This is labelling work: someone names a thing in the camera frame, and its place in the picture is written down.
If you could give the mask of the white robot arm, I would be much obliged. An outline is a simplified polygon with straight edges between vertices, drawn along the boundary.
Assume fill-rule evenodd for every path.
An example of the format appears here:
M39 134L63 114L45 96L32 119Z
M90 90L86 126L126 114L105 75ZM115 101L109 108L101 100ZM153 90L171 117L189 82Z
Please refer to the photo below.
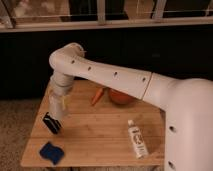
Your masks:
M165 112L164 171L213 171L213 81L176 79L145 70L94 62L78 43L49 57L50 116L66 114L62 98L75 77L84 78L150 103Z

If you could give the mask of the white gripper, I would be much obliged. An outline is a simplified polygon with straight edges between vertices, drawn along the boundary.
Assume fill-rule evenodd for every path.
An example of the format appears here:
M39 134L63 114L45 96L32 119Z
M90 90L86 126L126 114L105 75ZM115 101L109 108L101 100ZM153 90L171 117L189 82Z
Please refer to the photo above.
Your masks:
M62 96L62 108L68 109L68 93L72 89L74 83L74 77L60 72L54 71L50 77L50 86L53 92L59 96Z

